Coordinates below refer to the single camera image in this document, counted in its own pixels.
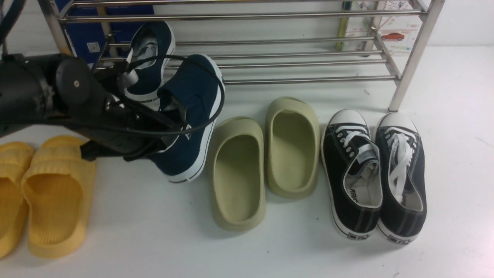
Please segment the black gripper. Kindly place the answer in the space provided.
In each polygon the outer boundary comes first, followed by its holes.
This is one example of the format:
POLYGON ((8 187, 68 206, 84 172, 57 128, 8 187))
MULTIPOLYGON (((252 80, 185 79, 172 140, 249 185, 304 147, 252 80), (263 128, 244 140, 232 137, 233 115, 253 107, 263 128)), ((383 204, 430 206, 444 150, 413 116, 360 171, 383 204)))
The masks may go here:
POLYGON ((131 161, 164 150, 185 128, 180 110, 154 111, 125 96, 114 70, 79 74, 79 133, 88 137, 80 148, 87 161, 123 157, 131 161))

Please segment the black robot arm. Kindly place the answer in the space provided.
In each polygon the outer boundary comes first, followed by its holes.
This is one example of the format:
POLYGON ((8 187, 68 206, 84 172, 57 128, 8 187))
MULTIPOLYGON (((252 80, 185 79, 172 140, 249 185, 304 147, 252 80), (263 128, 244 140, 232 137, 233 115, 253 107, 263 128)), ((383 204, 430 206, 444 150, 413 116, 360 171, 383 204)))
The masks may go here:
POLYGON ((166 115, 126 97, 125 61, 92 72, 79 58, 49 54, 1 61, 1 136, 31 125, 60 125, 88 142, 84 160, 122 157, 127 161, 158 153, 187 125, 184 116, 166 115))

